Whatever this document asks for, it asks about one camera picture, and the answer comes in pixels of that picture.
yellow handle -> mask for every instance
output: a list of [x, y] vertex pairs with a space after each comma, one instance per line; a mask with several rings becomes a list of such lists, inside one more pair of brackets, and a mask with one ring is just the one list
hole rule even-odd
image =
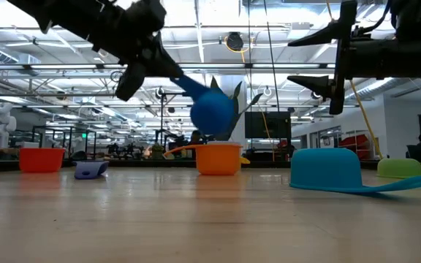
[[205, 146], [205, 145], [187, 145], [187, 146], [178, 147], [178, 148], [175, 148], [173, 150], [169, 150], [168, 152], [164, 153], [164, 156], [167, 156], [167, 155], [169, 155], [171, 153], [174, 153], [176, 151], [179, 151], [179, 150], [195, 149], [195, 148], [202, 147], [202, 146]]

ceiling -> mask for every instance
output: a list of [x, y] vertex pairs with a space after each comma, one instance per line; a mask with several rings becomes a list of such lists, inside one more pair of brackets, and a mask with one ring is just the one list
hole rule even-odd
[[[128, 7], [131, 0], [119, 0], [117, 4]], [[166, 51], [178, 63], [276, 63], [276, 64], [305, 64], [305, 63], [327, 63], [335, 62], [335, 45], [318, 45], [310, 47], [287, 47], [291, 40], [304, 37], [320, 30], [330, 22], [329, 12], [324, 0], [268, 0], [268, 15], [264, 9], [264, 1], [251, 0], [250, 7], [248, 0], [161, 0], [167, 10], [165, 27], [162, 29], [162, 41]], [[331, 1], [333, 17], [339, 16], [339, 2]], [[359, 15], [357, 21], [361, 26], [370, 26], [376, 22], [383, 13], [384, 6], [379, 5], [380, 1], [360, 1]], [[249, 47], [249, 39], [252, 45], [248, 52], [243, 54], [230, 52], [224, 42], [230, 32], [239, 32], [245, 46]], [[384, 38], [394, 33], [390, 23], [383, 23], [373, 36]], [[91, 50], [91, 45], [76, 35], [63, 30], [52, 28], [47, 34], [43, 34], [37, 22], [9, 2], [0, 0], [0, 51], [14, 57], [29, 54], [41, 64], [115, 64], [118, 59], [114, 56], [100, 51], [96, 53]], [[151, 77], [146, 78], [141, 88], [128, 102], [109, 97], [95, 96], [96, 94], [111, 94], [116, 83], [111, 81], [110, 75], [115, 70], [63, 70], [59, 66], [56, 69], [37, 71], [37, 76], [21, 74], [14, 70], [0, 70], [0, 94], [41, 94], [38, 97], [23, 98], [26, 104], [38, 105], [70, 105], [71, 108], [43, 108], [48, 113], [56, 113], [52, 116], [48, 113], [49, 119], [65, 121], [60, 114], [79, 115], [81, 120], [90, 121], [117, 121], [121, 116], [127, 121], [140, 123], [142, 126], [155, 126], [159, 122], [157, 116], [159, 108], [133, 107], [145, 105], [160, 105], [156, 97], [156, 91], [162, 88], [165, 92], [182, 92], [182, 90], [171, 83], [168, 79]], [[209, 85], [212, 77], [216, 78], [224, 90], [231, 91], [232, 84], [226, 81], [224, 76], [236, 75], [246, 84], [246, 99], [265, 89], [269, 89], [270, 95], [264, 95], [260, 104], [276, 104], [278, 90], [279, 104], [319, 104], [320, 101], [311, 98], [311, 92], [295, 83], [287, 81], [287, 75], [310, 74], [326, 75], [333, 74], [333, 70], [316, 71], [311, 69], [293, 69], [289, 72], [278, 72], [273, 74], [271, 68], [267, 70], [254, 70], [251, 75], [248, 72], [230, 72], [220, 69], [200, 70], [186, 72], [194, 80]], [[366, 80], [355, 80], [359, 85]], [[82, 94], [65, 99], [57, 99], [44, 94], [55, 94], [63, 91], [67, 94]], [[82, 98], [90, 99], [95, 97], [95, 104], [98, 105], [132, 105], [129, 108], [111, 108], [117, 115], [110, 119], [109, 115], [103, 118], [105, 113], [95, 113], [91, 108], [75, 107], [82, 105]], [[176, 96], [169, 101], [169, 106], [192, 104], [189, 97]], [[303, 115], [306, 108], [297, 108], [297, 114]], [[189, 107], [176, 107], [174, 113], [168, 113], [167, 117], [189, 116]], [[190, 121], [183, 122], [189, 129], [178, 130], [188, 134], [192, 129]]]

robot workstation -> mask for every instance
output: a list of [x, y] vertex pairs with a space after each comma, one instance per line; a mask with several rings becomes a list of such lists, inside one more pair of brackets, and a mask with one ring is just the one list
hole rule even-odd
[[421, 0], [0, 0], [14, 261], [421, 262]]

orange bucket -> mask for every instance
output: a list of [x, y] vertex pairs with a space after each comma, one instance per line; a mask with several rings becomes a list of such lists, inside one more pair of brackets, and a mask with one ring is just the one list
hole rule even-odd
[[21, 148], [19, 168], [22, 172], [58, 172], [63, 164], [64, 149]]
[[207, 145], [188, 145], [166, 152], [196, 150], [196, 168], [201, 175], [234, 175], [241, 168], [240, 148], [237, 143], [216, 142]]

wall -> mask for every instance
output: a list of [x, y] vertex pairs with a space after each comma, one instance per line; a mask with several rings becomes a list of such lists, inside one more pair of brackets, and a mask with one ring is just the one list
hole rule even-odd
[[45, 125], [45, 119], [37, 113], [25, 113], [19, 109], [12, 109], [11, 115], [18, 121], [17, 130], [31, 131], [33, 126]]
[[[363, 102], [368, 120], [376, 137], [379, 138], [379, 148], [383, 155], [388, 152], [386, 118], [384, 116], [384, 97], [375, 96], [373, 101]], [[311, 145], [309, 134], [324, 129], [340, 126], [343, 133], [354, 130], [367, 130], [360, 108], [345, 108], [344, 111], [334, 118], [316, 119], [315, 123], [303, 124], [292, 128], [292, 137], [308, 135], [308, 145]]]
[[406, 146], [419, 142], [421, 100], [385, 99], [384, 106], [388, 154], [391, 158], [406, 158]]

